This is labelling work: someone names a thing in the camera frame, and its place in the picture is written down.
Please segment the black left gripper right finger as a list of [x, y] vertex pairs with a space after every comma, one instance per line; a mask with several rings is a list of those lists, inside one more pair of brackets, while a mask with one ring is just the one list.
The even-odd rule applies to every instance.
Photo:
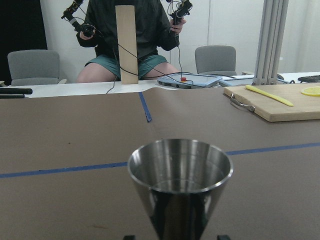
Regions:
[[231, 238], [228, 235], [218, 235], [217, 240], [231, 240]]

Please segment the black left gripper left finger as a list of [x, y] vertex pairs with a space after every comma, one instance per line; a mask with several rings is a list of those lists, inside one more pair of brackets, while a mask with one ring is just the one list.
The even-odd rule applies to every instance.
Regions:
[[125, 235], [123, 237], [123, 240], [136, 240], [136, 236], [135, 235]]

